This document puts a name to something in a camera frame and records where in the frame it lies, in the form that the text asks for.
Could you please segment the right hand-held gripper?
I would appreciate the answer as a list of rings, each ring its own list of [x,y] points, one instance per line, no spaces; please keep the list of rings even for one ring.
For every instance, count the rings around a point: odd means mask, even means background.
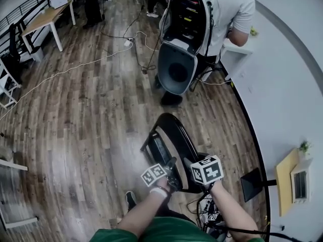
[[[221,161],[216,155],[195,163],[184,158],[184,163],[191,173],[191,179],[197,184],[206,186],[224,177]]]

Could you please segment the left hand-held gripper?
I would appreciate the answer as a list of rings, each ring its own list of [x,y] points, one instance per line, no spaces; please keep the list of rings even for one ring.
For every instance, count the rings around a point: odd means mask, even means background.
[[[141,178],[147,187],[152,186],[156,183],[159,179],[166,177],[168,180],[169,186],[174,191],[179,191],[180,182],[175,177],[175,167],[176,167],[176,157],[172,157],[165,166],[155,164],[148,168],[142,175]]]

